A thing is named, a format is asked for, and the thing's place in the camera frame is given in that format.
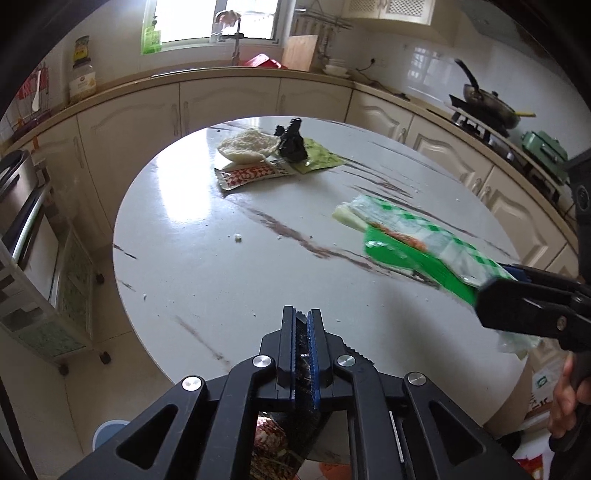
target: metal screw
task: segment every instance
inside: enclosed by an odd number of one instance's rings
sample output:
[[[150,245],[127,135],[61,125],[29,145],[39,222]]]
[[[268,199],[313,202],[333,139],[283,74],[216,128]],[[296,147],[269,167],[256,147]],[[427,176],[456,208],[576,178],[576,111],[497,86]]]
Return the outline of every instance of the metal screw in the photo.
[[[194,392],[201,388],[201,379],[199,377],[187,377],[183,380],[183,388],[188,392]]]
[[[271,364],[271,357],[268,355],[257,355],[252,359],[252,364],[257,368],[265,368]]]
[[[421,372],[411,372],[408,374],[408,381],[412,383],[412,385],[416,385],[420,387],[427,383],[427,377],[423,375]]]
[[[558,320],[556,320],[556,328],[561,332],[566,328],[566,317],[564,315],[561,315],[558,317]]]
[[[355,364],[355,357],[351,355],[341,355],[336,362],[342,367],[352,367]]]

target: jar label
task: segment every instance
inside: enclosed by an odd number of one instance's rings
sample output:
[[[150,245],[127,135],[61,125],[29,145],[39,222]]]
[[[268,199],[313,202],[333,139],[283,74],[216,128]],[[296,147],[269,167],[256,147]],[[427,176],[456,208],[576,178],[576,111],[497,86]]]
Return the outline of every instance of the jar label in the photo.
[[[96,72],[81,75],[70,82],[70,97],[96,88]]]

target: white spoon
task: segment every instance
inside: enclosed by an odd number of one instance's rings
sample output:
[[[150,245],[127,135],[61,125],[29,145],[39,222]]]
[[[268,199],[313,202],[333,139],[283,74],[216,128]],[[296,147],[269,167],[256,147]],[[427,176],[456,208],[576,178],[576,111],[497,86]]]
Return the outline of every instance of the white spoon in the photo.
[[[41,80],[41,70],[39,70],[37,72],[37,91],[35,92],[35,96],[33,97],[33,104],[31,105],[31,108],[33,109],[34,112],[37,112],[39,110],[39,81]]]

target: kitchen cabinet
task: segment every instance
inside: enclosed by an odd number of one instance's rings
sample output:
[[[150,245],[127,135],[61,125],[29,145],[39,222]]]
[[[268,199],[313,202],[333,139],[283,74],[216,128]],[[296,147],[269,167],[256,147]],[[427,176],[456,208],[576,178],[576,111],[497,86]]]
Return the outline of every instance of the kitchen cabinet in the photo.
[[[565,245],[546,270],[565,277],[577,278],[579,276],[579,257],[569,245]]]
[[[452,173],[474,194],[492,170],[492,162],[447,130],[416,115],[405,142]]]
[[[368,30],[453,45],[460,9],[457,0],[346,0],[343,18]]]
[[[92,180],[112,228],[134,178],[181,137],[178,83],[131,93],[78,114]]]
[[[404,143],[413,113],[367,93],[353,92],[346,122]]]
[[[180,84],[181,125],[188,135],[211,125],[275,115],[279,78],[226,77]]]
[[[492,170],[480,199],[505,229],[523,265],[543,270],[566,245],[542,207],[499,168]]]
[[[37,144],[33,159],[45,160],[56,205],[86,249],[92,252],[110,244],[113,232],[90,176],[76,117],[39,134]]]
[[[352,89],[309,80],[281,79],[277,115],[344,122]]]

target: wooden cutting board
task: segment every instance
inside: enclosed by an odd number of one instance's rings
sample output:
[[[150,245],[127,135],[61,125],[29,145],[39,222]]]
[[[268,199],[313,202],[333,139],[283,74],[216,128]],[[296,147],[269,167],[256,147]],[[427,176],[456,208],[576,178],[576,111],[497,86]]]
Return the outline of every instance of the wooden cutting board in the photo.
[[[281,64],[291,70],[309,72],[316,52],[318,35],[298,35],[289,37],[283,50]]]

